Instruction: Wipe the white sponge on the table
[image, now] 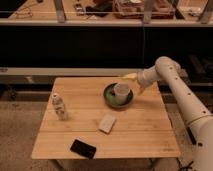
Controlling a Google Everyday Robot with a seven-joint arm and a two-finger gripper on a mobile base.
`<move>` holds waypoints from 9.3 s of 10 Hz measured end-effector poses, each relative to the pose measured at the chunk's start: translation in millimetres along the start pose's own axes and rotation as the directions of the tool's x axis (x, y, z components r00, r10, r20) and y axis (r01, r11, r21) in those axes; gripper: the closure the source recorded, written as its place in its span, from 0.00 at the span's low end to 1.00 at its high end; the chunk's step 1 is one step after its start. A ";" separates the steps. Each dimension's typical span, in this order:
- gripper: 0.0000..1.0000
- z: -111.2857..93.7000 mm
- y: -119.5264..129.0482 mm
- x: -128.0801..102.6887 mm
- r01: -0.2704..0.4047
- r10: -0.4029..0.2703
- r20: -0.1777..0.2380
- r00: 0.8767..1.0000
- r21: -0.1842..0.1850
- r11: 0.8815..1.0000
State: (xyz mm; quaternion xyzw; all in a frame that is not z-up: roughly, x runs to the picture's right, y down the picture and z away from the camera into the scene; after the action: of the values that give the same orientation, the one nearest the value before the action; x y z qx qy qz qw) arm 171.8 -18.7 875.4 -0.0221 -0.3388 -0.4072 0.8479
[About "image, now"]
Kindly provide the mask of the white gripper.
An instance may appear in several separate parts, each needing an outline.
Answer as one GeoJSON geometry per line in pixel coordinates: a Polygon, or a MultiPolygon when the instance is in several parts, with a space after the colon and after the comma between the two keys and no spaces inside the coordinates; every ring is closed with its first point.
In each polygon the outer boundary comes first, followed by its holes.
{"type": "Polygon", "coordinates": [[[152,85],[154,82],[158,80],[158,74],[154,67],[151,67],[149,69],[143,69],[139,71],[138,73],[130,73],[127,75],[124,75],[122,79],[135,81],[137,79],[137,82],[139,83],[140,87],[138,90],[138,95],[141,95],[145,88],[152,85]]]}

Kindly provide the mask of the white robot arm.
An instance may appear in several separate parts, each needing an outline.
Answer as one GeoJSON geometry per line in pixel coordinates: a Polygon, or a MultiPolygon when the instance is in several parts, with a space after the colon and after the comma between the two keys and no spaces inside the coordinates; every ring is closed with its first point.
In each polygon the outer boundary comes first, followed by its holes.
{"type": "Polygon", "coordinates": [[[154,82],[164,80],[183,114],[183,120],[195,139],[193,171],[213,171],[213,114],[180,78],[180,65],[169,57],[161,56],[155,64],[123,79],[136,81],[140,93],[154,82]]]}

